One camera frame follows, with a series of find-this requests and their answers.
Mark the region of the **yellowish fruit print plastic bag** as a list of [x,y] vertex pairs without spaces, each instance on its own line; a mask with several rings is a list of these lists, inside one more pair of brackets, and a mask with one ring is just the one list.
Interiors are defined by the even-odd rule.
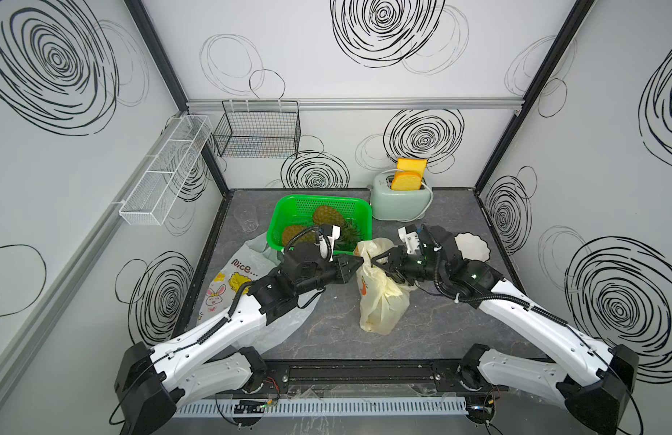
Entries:
[[357,244],[355,253],[363,258],[363,265],[356,272],[360,293],[359,325],[369,333],[389,335],[408,310],[410,294],[416,289],[396,283],[371,263],[372,257],[394,246],[385,237]]

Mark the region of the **white bunny print plastic bag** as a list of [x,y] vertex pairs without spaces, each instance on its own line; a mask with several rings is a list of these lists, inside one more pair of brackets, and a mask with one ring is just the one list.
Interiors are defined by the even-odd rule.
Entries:
[[[263,277],[279,264],[279,253],[270,248],[267,236],[246,241],[210,282],[203,304],[201,304],[197,322],[201,324],[229,308],[232,299],[241,284]],[[270,349],[282,344],[309,318],[319,302],[319,292],[311,291],[299,297],[299,307],[287,315],[269,324],[259,332],[245,335],[232,343],[240,349],[252,347],[263,355]]]

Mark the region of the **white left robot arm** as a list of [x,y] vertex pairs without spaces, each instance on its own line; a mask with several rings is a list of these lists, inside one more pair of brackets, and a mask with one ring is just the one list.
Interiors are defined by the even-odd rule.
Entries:
[[179,407],[212,393],[259,389],[266,364],[255,349],[242,348],[220,361],[214,355],[299,308],[301,295],[348,283],[363,263],[362,257],[322,255],[315,245],[299,244],[285,250],[268,274],[242,284],[219,315],[167,342],[130,346],[114,383],[122,433],[152,434]]

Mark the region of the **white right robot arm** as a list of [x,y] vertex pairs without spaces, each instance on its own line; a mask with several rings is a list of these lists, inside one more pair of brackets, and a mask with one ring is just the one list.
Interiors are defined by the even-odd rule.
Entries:
[[457,377],[469,391],[507,386],[563,407],[598,434],[615,434],[631,403],[639,357],[625,345],[609,346],[533,302],[489,265],[490,249],[470,233],[440,226],[399,229],[400,244],[366,255],[394,282],[429,281],[443,297],[466,304],[512,328],[546,356],[539,362],[473,345]]

